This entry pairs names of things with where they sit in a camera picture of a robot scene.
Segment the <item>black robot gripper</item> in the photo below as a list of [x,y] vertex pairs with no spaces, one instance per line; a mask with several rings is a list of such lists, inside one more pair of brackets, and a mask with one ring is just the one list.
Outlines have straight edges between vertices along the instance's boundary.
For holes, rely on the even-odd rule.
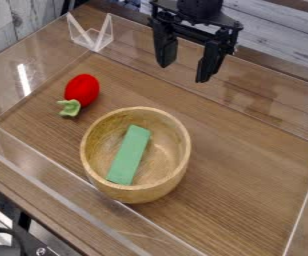
[[178,37],[205,45],[195,82],[205,83],[218,72],[225,54],[233,54],[239,21],[222,12],[223,0],[151,0],[150,26],[155,59],[166,68],[177,59]]

